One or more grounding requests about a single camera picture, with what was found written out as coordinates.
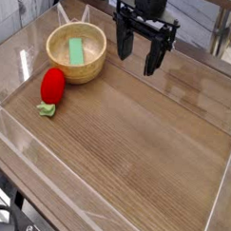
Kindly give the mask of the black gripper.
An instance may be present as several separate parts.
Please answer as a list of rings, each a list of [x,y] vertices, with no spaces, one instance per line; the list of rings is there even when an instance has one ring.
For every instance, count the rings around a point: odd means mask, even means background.
[[[133,33],[151,42],[145,58],[144,76],[151,76],[161,66],[166,51],[174,47],[181,26],[165,8],[167,0],[116,0],[113,19],[116,23],[117,53],[123,61],[133,50]]]

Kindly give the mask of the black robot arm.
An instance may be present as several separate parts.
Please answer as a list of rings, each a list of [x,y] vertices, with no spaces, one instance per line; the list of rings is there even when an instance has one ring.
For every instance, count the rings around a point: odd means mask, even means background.
[[[123,61],[131,54],[134,33],[138,33],[151,42],[144,64],[144,76],[151,76],[161,66],[165,53],[174,48],[180,22],[166,12],[167,0],[116,0],[116,2],[113,20],[117,27],[118,56]]]

